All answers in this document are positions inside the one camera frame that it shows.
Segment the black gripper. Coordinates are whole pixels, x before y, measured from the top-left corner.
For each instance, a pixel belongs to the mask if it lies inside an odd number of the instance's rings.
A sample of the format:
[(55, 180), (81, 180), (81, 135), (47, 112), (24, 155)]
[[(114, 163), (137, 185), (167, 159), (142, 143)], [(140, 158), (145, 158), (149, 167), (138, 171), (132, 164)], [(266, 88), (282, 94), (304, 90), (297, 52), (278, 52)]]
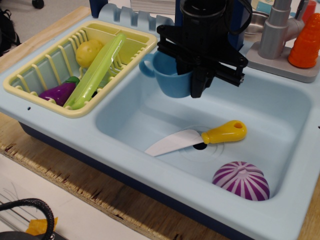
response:
[(244, 80), (248, 60), (229, 42), (229, 0), (182, 0), (182, 25), (160, 25), (158, 50), (176, 61), (178, 75), (193, 71), (190, 95), (200, 98), (219, 78), (234, 86)]

